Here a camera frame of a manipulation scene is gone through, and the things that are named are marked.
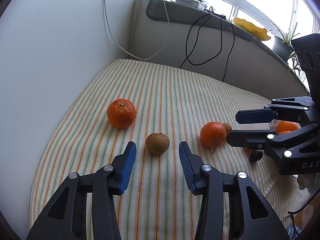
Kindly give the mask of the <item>black power adapter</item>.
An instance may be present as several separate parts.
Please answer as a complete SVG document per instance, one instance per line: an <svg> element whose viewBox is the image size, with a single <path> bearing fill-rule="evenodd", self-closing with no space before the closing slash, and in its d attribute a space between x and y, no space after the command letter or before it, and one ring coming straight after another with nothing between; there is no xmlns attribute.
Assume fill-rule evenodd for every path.
<svg viewBox="0 0 320 240"><path fill-rule="evenodd" d="M209 14L211 14L215 17L219 17L222 20L225 20L225 21L227 20L225 15L220 15L220 14L215 13L213 7L206 8L206 12L208 12Z"/></svg>

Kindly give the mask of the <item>potted spider plant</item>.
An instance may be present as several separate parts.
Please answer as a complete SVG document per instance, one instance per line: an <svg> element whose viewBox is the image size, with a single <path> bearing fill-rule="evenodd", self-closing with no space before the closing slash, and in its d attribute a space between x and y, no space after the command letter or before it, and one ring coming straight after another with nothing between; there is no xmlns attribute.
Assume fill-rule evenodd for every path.
<svg viewBox="0 0 320 240"><path fill-rule="evenodd" d="M299 34L296 33L297 23L294 25L293 30L289 28L288 32L285 33L272 20L266 20L268 22L271 22L272 25L276 28L276 30L280 33L280 37L274 37L274 45L272 51L276 53L286 63L290 61L292 63L292 67L290 67L289 72L293 72L300 79L300 76L303 71L300 66L298 55L296 54L292 46L293 38Z"/></svg>

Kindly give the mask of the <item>small mandarin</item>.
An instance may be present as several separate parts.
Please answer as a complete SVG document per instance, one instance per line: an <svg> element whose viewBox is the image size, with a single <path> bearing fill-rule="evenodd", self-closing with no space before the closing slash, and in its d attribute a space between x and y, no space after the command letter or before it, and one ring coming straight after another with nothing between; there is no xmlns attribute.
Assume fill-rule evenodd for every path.
<svg viewBox="0 0 320 240"><path fill-rule="evenodd" d="M107 118L109 123L117 129L130 127L136 119L136 108L127 99L114 100L107 108Z"/></svg>
<svg viewBox="0 0 320 240"><path fill-rule="evenodd" d="M251 153L253 150L250 150L250 149L244 147L244 151L247 152L247 153Z"/></svg>

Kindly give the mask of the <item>brown longan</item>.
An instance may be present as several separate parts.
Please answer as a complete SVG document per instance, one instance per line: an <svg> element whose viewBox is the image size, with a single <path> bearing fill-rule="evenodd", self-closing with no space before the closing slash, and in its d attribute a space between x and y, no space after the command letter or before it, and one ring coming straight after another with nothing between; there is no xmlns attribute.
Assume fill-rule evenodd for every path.
<svg viewBox="0 0 320 240"><path fill-rule="evenodd" d="M226 130L226 134L229 135L229 133L231 133L231 131L233 130L232 129L232 126L229 124L229 123L223 123L222 124Z"/></svg>
<svg viewBox="0 0 320 240"><path fill-rule="evenodd" d="M150 134L145 142L145 147L152 155L163 154L170 146L169 138L162 133Z"/></svg>

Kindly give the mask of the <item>mandarin with stem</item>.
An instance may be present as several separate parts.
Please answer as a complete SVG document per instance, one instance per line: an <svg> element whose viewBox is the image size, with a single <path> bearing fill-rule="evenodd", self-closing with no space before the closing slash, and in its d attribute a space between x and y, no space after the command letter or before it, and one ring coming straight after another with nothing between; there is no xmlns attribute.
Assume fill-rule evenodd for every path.
<svg viewBox="0 0 320 240"><path fill-rule="evenodd" d="M226 140L227 133L223 124L209 122L200 131L200 141L203 146L210 148L214 153Z"/></svg>

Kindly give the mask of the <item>large orange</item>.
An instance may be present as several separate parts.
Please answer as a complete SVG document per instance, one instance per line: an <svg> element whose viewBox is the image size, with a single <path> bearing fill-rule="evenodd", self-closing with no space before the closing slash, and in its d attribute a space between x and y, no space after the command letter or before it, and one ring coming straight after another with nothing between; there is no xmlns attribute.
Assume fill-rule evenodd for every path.
<svg viewBox="0 0 320 240"><path fill-rule="evenodd" d="M298 130L299 126L295 122L290 121L280 121L276 126L277 134L285 134Z"/></svg>

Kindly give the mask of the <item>yellow bowl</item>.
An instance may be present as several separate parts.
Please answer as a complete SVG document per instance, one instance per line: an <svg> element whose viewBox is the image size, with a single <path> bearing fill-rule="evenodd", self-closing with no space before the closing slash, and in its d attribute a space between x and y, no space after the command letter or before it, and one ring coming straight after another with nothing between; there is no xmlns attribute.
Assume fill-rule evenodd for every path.
<svg viewBox="0 0 320 240"><path fill-rule="evenodd" d="M268 41L268 40L271 39L271 37L268 36L268 34L267 34L267 29L259 28L256 25L254 25L253 23L248 22L248 21L246 21L244 19L235 17L235 18L233 18L233 23L237 27L245 30L246 32L248 32L250 34L252 34L259 41Z"/></svg>

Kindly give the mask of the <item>striped cloth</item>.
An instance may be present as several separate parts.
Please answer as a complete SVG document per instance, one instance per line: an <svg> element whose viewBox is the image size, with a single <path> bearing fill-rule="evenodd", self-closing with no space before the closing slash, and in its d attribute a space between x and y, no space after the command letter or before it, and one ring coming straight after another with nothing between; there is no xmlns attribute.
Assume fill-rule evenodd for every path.
<svg viewBox="0 0 320 240"><path fill-rule="evenodd" d="M115 128L107 118L107 108L117 99L130 100L136 108L136 119L126 129ZM133 141L137 154L129 186L114 198L122 239L193 239L201 197L188 190L184 178L178 147L186 141L194 154L220 172L246 172L288 226L289 211L300 209L309 197L293 176L281 176L269 157L252 164L242 148L224 144L213 153L200 142L206 123L241 129L237 111L268 104L262 96L201 74L116 60L80 94L48 142L33 182L30 222L71 172L94 173ZM161 155L145 147L152 133L170 140Z"/></svg>

